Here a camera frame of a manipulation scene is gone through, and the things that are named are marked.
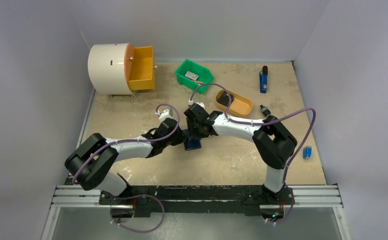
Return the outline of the navy blue card holder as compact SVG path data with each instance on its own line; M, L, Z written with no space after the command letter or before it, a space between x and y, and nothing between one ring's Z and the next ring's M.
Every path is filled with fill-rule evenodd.
M188 129L183 129L182 131L186 136L186 139L183 142L184 149L186 151L196 150L196 149L200 149L202 147L201 140L200 139L193 139L191 137Z

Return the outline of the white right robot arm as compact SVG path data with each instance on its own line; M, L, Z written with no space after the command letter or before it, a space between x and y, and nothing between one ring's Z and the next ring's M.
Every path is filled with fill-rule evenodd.
M265 119L226 117L221 111L208 113L199 103L193 103L185 111L190 138L202 139L209 136L231 136L254 143L267 165L262 196L270 204L282 198L284 174L287 162L293 156L298 144L296 138L278 118L268 115Z

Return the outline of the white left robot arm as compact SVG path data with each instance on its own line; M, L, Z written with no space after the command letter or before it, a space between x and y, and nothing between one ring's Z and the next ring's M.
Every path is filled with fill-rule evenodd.
M111 172L112 165L133 158L152 158L186 139L178 121L169 117L136 138L112 139L94 133L65 160L64 166L85 191L107 192L114 201L124 205L131 199L131 186L123 176Z

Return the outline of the black credit card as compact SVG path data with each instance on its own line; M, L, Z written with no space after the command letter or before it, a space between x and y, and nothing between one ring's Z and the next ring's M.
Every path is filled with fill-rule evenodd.
M217 102L220 105L228 107L234 101L234 96L232 94L227 94L226 92L222 92L222 94L218 97Z

